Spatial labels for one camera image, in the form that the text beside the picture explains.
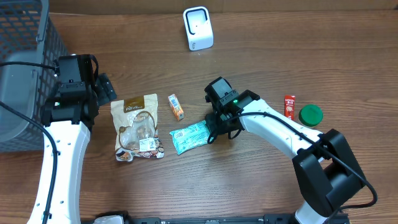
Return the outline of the beige snack bag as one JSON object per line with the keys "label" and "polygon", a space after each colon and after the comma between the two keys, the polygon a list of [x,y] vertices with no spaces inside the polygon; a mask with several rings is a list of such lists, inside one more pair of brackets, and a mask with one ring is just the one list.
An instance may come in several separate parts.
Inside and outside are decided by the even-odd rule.
{"label": "beige snack bag", "polygon": [[111,103],[111,114],[117,134],[117,161],[131,162],[136,157],[164,157],[164,147],[159,139],[157,127],[158,105],[155,93]]}

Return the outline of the teal wet wipes pack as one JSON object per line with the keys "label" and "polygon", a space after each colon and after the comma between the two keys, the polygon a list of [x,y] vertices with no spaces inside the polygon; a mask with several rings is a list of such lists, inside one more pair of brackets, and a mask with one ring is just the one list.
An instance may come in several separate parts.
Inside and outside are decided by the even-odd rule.
{"label": "teal wet wipes pack", "polygon": [[187,126],[183,129],[171,131],[172,142],[178,155],[186,151],[208,144],[210,132],[206,126],[206,121]]}

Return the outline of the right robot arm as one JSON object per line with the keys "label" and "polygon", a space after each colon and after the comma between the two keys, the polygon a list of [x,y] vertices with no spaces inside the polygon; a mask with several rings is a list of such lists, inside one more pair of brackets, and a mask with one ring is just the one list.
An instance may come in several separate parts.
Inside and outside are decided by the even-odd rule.
{"label": "right robot arm", "polygon": [[365,176],[346,138],[307,128],[272,109],[249,90],[238,93],[222,77],[205,88],[213,111],[206,115],[209,143],[219,135],[247,131],[265,139],[289,159],[303,205],[289,223],[348,223],[343,204],[365,186]]}

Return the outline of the orange small box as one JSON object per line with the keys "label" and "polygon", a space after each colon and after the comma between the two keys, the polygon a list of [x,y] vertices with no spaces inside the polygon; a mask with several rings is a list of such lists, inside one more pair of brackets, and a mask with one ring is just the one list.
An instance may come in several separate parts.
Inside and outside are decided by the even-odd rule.
{"label": "orange small box", "polygon": [[172,109],[173,114],[175,115],[177,121],[184,119],[183,109],[178,101],[178,98],[175,94],[168,96],[169,104]]}

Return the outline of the red snack bar packet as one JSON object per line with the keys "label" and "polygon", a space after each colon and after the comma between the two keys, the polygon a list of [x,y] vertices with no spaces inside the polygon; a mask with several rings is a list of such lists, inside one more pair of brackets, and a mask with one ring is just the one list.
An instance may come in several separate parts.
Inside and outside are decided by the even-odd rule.
{"label": "red snack bar packet", "polygon": [[284,116],[294,120],[295,96],[285,95],[284,97]]}

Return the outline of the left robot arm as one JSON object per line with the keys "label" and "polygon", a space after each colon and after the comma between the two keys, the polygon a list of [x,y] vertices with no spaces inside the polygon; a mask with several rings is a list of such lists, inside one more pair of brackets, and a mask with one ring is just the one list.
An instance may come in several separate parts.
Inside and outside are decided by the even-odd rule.
{"label": "left robot arm", "polygon": [[54,84],[40,109],[44,158],[29,223],[80,223],[83,160],[95,117],[102,105],[116,99],[94,55],[59,57]]}

